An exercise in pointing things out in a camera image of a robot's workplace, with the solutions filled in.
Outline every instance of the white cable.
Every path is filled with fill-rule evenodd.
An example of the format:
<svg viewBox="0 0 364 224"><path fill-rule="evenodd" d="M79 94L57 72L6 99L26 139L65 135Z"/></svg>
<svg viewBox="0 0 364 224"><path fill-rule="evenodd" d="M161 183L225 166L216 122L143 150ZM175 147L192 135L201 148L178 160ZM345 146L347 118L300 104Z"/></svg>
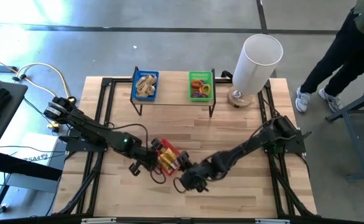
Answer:
<svg viewBox="0 0 364 224"><path fill-rule="evenodd" d="M22 67L22 68L20 68L20 69L19 69L19 71L17 72L16 77L20 78L20 73L21 73L21 71L23 71L23 69L26 69L26 68L28 68L28 67L30 67L30 66L33 66L33 65L45 65L45 66L47 66L47 67L49 67L49 68L51 68L51 69L55 70L55 71L57 72L57 74L60 76L60 78L62 79L63 87L64 87L64 91L65 91L65 95L66 95L66 97L67 97L67 98L68 98L68 97L70 97L70 95L68 94L67 86L66 86L66 84L65 84L65 80L64 80L63 75L62 75L62 74L61 74L61 72L60 72L60 71L58 71L55 67L53 67L53 66L51 66L51 65L49 65L49 64L46 64L46 63L40 63L40 62L28 64L28 65L26 65L26 66L24 66L24 67ZM45 90L45 91L49 92L49 93L50 93L50 94L52 94L53 96L55 96L53 92L51 92L50 90L48 90L48 89L46 89L46 88L44 88L44 87L38 86L37 84L35 84L34 82L32 82L30 79L25 78L25 80L27 80L29 83L33 84L34 86L36 86L36 87L38 87L38 88L41 88L41 89L43 89L43 90Z"/></svg>
<svg viewBox="0 0 364 224"><path fill-rule="evenodd" d="M30 66L32 66L32 65L45 65L45 66L47 66L47 67L49 67L49 68L51 68L51 69L53 69L53 70L55 70L55 71L57 72L57 74L58 74L58 75L60 76L60 78L62 79L63 87L64 87L64 91L65 91L65 95L67 96L67 98L68 98L68 97L70 97L70 95L69 95L69 93L68 93L68 90L67 90L67 86L66 86L66 84L65 84L65 80L64 80L63 75L62 75L62 74L61 74L61 72L60 72L60 71L58 71L55 67L53 67L53 66L51 66L51 65L49 65L49 64L46 64L46 63L39 63L39 62L37 62L37 63L31 63L31 64L28 64L28 65L26 65L26 66L22 67L19 71L16 71L16 70L12 69L11 67L9 67L9 66L5 65L5 64L4 64L4 63L2 63L2 62L0 62L0 64L1 64L1 65L3 65L3 66L5 66L5 67L6 67L7 69L9 69L10 71L14 72L14 73L16 74L16 77L17 77L17 78L19 78L19 76L20 76L20 72L21 72L23 69L26 69L26 68L28 68L28 67L30 67ZM34 82L33 82L33 81L31 81L29 78L25 78L25 80L27 80L27 82L31 83L31 84L32 84L32 85L34 85L35 87L40 88L41 90L45 90L46 92L50 93L51 95L56 96L56 94L54 94L52 91L50 91L50 90L48 90L47 88L42 87L42 86L40 86L40 85L38 85L38 84L34 83Z"/></svg>
<svg viewBox="0 0 364 224"><path fill-rule="evenodd" d="M46 92L50 93L53 95L53 97L56 97L56 94L54 94L52 91L46 89L45 87L39 86L37 84L35 84L33 81L31 81L29 78L24 78L25 80L27 80L29 83L33 84L34 86L36 86L37 88L40 88L41 90L45 90Z"/></svg>

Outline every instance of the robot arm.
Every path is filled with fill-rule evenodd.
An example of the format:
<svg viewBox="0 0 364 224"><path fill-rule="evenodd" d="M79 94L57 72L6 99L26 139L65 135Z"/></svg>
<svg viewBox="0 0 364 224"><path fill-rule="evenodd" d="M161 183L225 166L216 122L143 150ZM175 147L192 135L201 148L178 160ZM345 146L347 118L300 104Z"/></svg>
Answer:
<svg viewBox="0 0 364 224"><path fill-rule="evenodd" d="M232 150L216 152L199 164L192 164L188 159L189 155L183 153L178 157L184 172L179 179L180 183L186 190L208 191L207 181L221 180L239 159L249 153L263 146L276 149L293 144L295 148L304 150L303 139L308 135L303 136L287 116L278 116L264 123L259 134L250 137Z"/></svg>
<svg viewBox="0 0 364 224"><path fill-rule="evenodd" d="M133 175L140 173L138 169L140 165L148 171L157 165L157 152L154 148L142 147L142 141L132 134L113 131L101 125L65 98L53 98L44 115L59 124L69 124L80 133L80 136L66 137L65 140L84 141L103 149L112 147L117 153L137 160L137 163L129 167Z"/></svg>

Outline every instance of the sneaker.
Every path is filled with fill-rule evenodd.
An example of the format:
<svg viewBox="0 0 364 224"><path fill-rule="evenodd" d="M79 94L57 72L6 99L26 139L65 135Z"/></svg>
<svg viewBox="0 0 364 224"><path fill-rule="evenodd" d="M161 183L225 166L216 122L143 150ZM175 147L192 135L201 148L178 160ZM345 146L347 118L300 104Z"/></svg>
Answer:
<svg viewBox="0 0 364 224"><path fill-rule="evenodd" d="M324 91L324 89L321 89L321 90L319 90L319 96L329 104L329 107L333 112L336 112L337 110L340 110L343 108L339 95L331 96L331 95L328 95Z"/></svg>
<svg viewBox="0 0 364 224"><path fill-rule="evenodd" d="M300 113L305 113L310 100L310 93L301 93L301 87L296 90L295 107Z"/></svg>

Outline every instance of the concrete floor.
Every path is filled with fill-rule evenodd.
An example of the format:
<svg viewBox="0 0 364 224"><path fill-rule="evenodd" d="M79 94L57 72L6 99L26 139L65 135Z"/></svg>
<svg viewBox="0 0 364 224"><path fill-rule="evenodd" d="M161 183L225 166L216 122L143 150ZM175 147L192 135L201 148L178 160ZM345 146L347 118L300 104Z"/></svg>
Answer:
<svg viewBox="0 0 364 224"><path fill-rule="evenodd" d="M263 0L269 29L337 30L354 0ZM112 1L5 1L0 0L0 22L61 24L100 27L204 27L259 29L255 0L133 0ZM25 31L9 26L0 30L0 60L21 67L32 62L54 65L65 76L72 95L81 95L87 75L131 75L135 65L148 70L234 71L241 46L252 34L206 34L162 32L51 32ZM332 35L274 35L284 47L278 77L288 80L291 98L313 66L333 41ZM33 67L27 74L58 95L64 95L57 75L44 67ZM10 80L10 75L0 74ZM342 103L357 99L364 92L364 75L342 94ZM52 99L33 86L26 98L43 111ZM344 123L327 123L327 105L314 94L309 111L296 113L298 125L313 131L306 140L307 160L319 215L328 218L364 221L364 181L348 184L345 175L359 171ZM26 132L47 133L46 121L22 104L7 132L15 141ZM14 189L6 201L23 198L14 210L0 218L44 215L53 194Z"/></svg>

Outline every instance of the green basket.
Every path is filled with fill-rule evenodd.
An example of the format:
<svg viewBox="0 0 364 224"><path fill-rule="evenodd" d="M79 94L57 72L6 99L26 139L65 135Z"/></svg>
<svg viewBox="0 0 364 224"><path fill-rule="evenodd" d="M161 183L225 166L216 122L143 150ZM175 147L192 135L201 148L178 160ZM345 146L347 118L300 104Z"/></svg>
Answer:
<svg viewBox="0 0 364 224"><path fill-rule="evenodd" d="M209 96L206 98L194 98L192 97L192 80L203 80L206 84L211 86L211 90ZM212 80L212 72L190 72L189 73L189 98L193 102L208 102L213 99L213 80Z"/></svg>

